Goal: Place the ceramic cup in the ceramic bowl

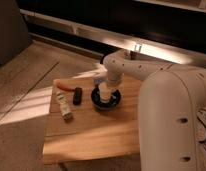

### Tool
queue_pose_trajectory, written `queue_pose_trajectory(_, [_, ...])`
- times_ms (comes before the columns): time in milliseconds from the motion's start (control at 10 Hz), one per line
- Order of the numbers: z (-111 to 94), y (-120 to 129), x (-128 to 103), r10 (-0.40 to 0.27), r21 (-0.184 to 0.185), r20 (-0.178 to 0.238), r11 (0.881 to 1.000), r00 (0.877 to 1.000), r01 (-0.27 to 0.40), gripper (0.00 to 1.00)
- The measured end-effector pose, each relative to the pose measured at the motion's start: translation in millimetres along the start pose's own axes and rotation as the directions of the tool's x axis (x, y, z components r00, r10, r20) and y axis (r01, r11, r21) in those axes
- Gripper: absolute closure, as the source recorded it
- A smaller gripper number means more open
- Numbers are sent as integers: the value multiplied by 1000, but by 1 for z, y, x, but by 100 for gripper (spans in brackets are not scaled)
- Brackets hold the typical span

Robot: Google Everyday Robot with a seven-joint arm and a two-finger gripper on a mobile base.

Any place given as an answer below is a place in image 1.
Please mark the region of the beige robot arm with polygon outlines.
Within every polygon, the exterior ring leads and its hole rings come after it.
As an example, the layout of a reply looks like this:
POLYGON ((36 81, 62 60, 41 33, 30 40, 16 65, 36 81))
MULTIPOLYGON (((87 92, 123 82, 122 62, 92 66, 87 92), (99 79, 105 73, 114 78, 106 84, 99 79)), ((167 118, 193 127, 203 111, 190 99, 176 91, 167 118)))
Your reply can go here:
POLYGON ((206 69, 107 55, 107 100, 126 74, 142 82, 138 95, 141 171, 200 171, 197 112, 206 107, 206 69))

